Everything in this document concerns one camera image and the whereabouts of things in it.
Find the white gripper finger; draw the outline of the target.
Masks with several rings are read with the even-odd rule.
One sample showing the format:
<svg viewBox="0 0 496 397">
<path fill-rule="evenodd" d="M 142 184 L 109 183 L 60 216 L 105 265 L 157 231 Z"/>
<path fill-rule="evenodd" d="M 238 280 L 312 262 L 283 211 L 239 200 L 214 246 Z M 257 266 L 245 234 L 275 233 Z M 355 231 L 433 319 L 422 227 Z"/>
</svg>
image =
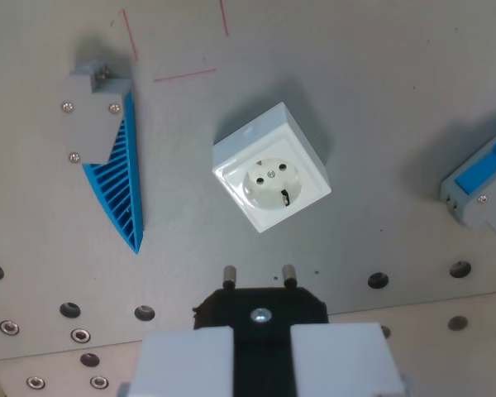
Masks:
<svg viewBox="0 0 496 397">
<path fill-rule="evenodd" d="M 405 396 L 406 388 L 378 323 L 293 325 L 298 396 Z"/>
<path fill-rule="evenodd" d="M 232 396 L 230 327 L 149 333 L 141 344 L 130 396 Z"/>
</svg>

